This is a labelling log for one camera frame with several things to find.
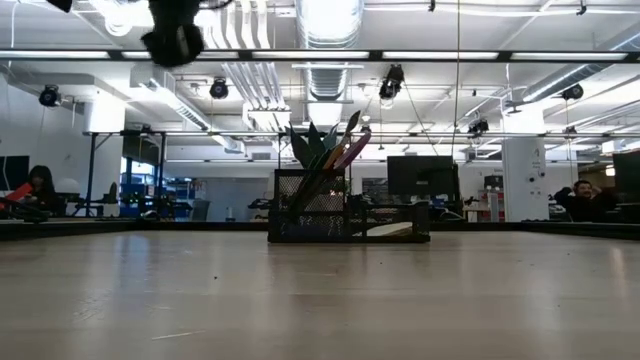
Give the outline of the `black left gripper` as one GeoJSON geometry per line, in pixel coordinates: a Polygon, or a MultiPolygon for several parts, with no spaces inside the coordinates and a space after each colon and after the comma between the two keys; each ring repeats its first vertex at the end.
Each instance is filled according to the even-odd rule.
{"type": "Polygon", "coordinates": [[[151,60],[164,68],[193,62],[204,50],[202,33],[194,19],[200,0],[148,0],[152,30],[141,37],[151,60]]]}

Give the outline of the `white pillar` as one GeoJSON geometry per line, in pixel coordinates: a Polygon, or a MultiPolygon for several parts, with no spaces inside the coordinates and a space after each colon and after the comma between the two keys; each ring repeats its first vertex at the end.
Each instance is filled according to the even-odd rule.
{"type": "Polygon", "coordinates": [[[507,222],[549,219],[545,155],[541,138],[508,138],[503,141],[507,222]]]}

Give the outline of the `green spiky plant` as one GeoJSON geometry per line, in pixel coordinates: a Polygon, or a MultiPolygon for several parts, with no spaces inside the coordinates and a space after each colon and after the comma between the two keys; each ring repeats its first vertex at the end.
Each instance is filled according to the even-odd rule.
{"type": "Polygon", "coordinates": [[[320,157],[327,150],[332,150],[340,142],[346,142],[350,146],[353,144],[351,140],[354,129],[360,120],[360,116],[360,111],[356,111],[351,115],[342,137],[339,137],[338,123],[334,124],[324,135],[321,135],[316,126],[311,123],[306,133],[306,137],[303,137],[293,128],[290,128],[290,145],[294,158],[304,169],[308,170],[316,157],[320,157]]]}

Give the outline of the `purple-handled scissors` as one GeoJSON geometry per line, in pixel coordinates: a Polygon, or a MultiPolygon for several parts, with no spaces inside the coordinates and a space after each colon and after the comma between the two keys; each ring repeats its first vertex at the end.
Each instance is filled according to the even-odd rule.
{"type": "Polygon", "coordinates": [[[334,162],[334,169],[345,169],[351,165],[351,163],[360,155],[365,146],[369,143],[372,137],[371,131],[366,131],[363,135],[353,144],[346,149],[341,156],[334,162]]]}

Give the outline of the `black mesh desk organizer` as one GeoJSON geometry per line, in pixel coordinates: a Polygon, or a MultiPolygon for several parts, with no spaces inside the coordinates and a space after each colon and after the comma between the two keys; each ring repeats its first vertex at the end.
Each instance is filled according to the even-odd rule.
{"type": "Polygon", "coordinates": [[[271,243],[427,243],[431,240],[430,204],[371,204],[350,195],[346,173],[331,170],[314,198],[297,216],[289,218],[289,206],[307,174],[303,169],[277,169],[269,211],[268,241],[271,243]],[[356,232],[378,225],[410,222],[413,234],[405,237],[354,237],[356,232]]]}

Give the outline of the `yellow sticky note pad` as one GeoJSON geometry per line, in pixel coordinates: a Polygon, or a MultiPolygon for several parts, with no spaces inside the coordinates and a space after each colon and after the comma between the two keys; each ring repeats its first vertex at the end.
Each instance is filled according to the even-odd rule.
{"type": "Polygon", "coordinates": [[[410,222],[391,223],[367,228],[353,234],[354,237],[384,238],[405,237],[413,234],[413,224],[410,222]]]}

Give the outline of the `black aluminium table frame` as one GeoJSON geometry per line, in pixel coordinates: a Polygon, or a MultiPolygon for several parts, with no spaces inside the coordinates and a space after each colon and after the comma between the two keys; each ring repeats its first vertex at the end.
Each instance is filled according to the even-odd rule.
{"type": "MultiPolygon", "coordinates": [[[[0,221],[0,242],[84,236],[117,232],[177,231],[177,232],[267,232],[270,225],[256,223],[217,222],[149,222],[124,221],[54,221],[39,224],[0,221]]],[[[519,223],[433,223],[429,232],[532,232],[553,235],[582,236],[593,238],[631,240],[640,242],[640,224],[615,223],[563,223],[563,222],[519,222],[519,223]]]]}

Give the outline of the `white dome lamp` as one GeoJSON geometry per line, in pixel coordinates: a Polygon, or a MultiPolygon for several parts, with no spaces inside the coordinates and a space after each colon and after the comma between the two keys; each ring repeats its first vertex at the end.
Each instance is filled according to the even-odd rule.
{"type": "Polygon", "coordinates": [[[79,196],[81,193],[79,182],[72,178],[59,179],[54,187],[57,194],[79,196]]]}

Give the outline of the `silver air duct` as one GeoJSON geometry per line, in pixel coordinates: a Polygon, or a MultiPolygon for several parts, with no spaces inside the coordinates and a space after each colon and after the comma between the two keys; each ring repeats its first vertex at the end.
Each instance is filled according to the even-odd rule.
{"type": "Polygon", "coordinates": [[[347,49],[357,42],[364,0],[295,0],[296,24],[305,49],[347,49]]]}

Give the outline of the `person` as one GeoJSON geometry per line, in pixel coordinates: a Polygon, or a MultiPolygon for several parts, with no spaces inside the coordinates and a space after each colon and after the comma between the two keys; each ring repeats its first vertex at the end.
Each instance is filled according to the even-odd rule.
{"type": "Polygon", "coordinates": [[[613,195],[600,191],[587,180],[578,180],[572,187],[562,188],[553,199],[573,222],[605,222],[617,202],[613,195]]]}
{"type": "Polygon", "coordinates": [[[34,166],[29,173],[28,184],[31,191],[26,204],[41,211],[55,213],[59,207],[59,198],[55,191],[51,170],[44,165],[34,166]]]}

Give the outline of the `dark screen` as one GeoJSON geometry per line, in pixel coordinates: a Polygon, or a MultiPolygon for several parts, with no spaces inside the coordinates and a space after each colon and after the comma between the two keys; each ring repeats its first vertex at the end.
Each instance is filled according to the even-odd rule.
{"type": "Polygon", "coordinates": [[[0,156],[0,191],[16,190],[28,181],[29,156],[0,156]]]}
{"type": "Polygon", "coordinates": [[[640,203],[640,151],[615,153],[615,188],[623,203],[640,203]]]}

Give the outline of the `black computer monitor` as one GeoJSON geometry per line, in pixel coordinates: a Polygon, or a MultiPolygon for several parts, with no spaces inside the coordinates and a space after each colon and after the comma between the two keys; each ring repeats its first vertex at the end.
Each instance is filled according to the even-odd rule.
{"type": "Polygon", "coordinates": [[[386,164],[390,195],[460,199],[458,166],[451,156],[389,156],[386,164]]]}

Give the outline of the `black background frame stand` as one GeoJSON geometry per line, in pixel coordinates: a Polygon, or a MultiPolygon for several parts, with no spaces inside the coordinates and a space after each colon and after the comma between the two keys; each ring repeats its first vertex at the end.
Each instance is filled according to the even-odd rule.
{"type": "Polygon", "coordinates": [[[85,210],[85,217],[90,218],[91,213],[91,204],[94,203],[92,199],[92,190],[94,183],[94,168],[95,168],[95,156],[97,149],[104,144],[111,137],[138,137],[142,138],[143,136],[160,136],[161,144],[159,145],[159,160],[158,160],[158,170],[155,176],[155,192],[154,194],[157,196],[161,196],[163,193],[163,175],[164,175],[164,162],[165,162],[165,153],[167,147],[167,137],[168,133],[166,131],[153,131],[153,130],[121,130],[117,132],[94,132],[87,131],[84,132],[84,135],[89,136],[90,140],[90,152],[89,152],[89,164],[88,164],[88,179],[87,179],[87,190],[85,194],[85,199],[83,204],[80,206],[80,209],[85,210]]]}

